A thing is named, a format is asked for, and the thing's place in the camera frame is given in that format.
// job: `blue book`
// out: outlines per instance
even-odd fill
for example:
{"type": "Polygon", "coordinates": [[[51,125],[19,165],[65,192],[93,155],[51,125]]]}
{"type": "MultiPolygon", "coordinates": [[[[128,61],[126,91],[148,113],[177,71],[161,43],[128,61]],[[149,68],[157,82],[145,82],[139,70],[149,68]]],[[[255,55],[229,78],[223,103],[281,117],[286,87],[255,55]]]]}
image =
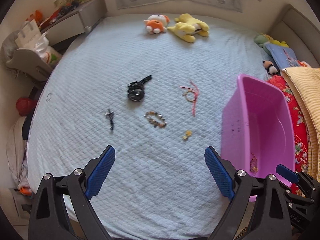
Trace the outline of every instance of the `blue book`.
{"type": "Polygon", "coordinates": [[[289,49],[272,43],[268,43],[265,46],[271,52],[274,61],[280,69],[299,66],[297,57],[293,49],[289,49]]]}

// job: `watch strap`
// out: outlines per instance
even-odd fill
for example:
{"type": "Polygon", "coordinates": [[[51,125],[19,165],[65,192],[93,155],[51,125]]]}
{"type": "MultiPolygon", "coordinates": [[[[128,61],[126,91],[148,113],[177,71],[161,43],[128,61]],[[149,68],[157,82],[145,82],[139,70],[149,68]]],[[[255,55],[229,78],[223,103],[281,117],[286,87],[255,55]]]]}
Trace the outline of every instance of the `watch strap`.
{"type": "Polygon", "coordinates": [[[150,76],[145,77],[141,81],[139,81],[139,83],[141,83],[143,85],[143,84],[147,83],[151,79],[152,79],[152,76],[150,75],[150,76]]]}

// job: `orange and white plush toy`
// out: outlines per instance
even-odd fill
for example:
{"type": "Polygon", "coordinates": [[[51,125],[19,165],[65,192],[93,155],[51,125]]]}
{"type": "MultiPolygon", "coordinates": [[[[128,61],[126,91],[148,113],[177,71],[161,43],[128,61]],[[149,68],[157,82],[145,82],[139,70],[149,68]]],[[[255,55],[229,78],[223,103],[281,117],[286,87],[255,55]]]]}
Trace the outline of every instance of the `orange and white plush toy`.
{"type": "Polygon", "coordinates": [[[151,15],[147,20],[144,20],[144,22],[156,20],[163,24],[164,27],[167,27],[168,23],[170,22],[170,19],[167,15],[162,14],[154,14],[151,15]]]}
{"type": "Polygon", "coordinates": [[[150,34],[158,34],[160,32],[166,32],[167,28],[163,26],[162,22],[158,20],[144,20],[144,24],[146,25],[146,30],[150,34]]]}

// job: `purple storage box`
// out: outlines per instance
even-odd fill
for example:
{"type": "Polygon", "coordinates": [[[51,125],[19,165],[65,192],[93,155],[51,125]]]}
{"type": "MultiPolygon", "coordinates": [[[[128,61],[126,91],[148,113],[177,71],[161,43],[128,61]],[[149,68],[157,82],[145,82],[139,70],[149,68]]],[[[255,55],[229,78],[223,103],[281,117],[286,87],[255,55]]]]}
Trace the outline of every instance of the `purple storage box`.
{"type": "Polygon", "coordinates": [[[278,164],[294,171],[292,121],[280,89],[252,76],[238,76],[237,89],[223,109],[221,158],[251,176],[265,178],[272,173],[291,186],[276,174],[278,164]],[[253,157],[256,173],[250,171],[253,157]]]}

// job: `light blue quilted bedsheet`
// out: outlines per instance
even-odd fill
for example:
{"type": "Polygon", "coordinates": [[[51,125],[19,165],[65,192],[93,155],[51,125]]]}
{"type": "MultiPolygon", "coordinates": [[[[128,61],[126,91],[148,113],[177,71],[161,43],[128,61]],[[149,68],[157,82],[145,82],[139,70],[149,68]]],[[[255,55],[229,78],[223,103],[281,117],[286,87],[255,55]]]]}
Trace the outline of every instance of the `light blue quilted bedsheet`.
{"type": "MultiPolygon", "coordinates": [[[[228,200],[204,162],[204,150],[220,151],[222,109],[246,73],[265,77],[267,54],[256,32],[211,17],[208,38],[189,44],[172,33],[145,33],[149,15],[104,19],[80,36],[52,73],[39,100],[28,140],[28,179],[36,191],[42,176],[70,174],[98,157],[107,145],[116,161],[91,200],[112,237],[190,239],[208,236],[228,200]],[[127,99],[127,85],[152,75],[140,103],[127,99]],[[196,117],[179,86],[199,88],[196,117]],[[114,131],[103,115],[115,112],[114,131]],[[165,129],[144,118],[166,118],[165,129]],[[186,130],[192,136],[183,141],[186,130]]],[[[177,15],[169,15],[173,20],[177,15]]],[[[70,201],[66,205],[75,217],[70,201]]]]}

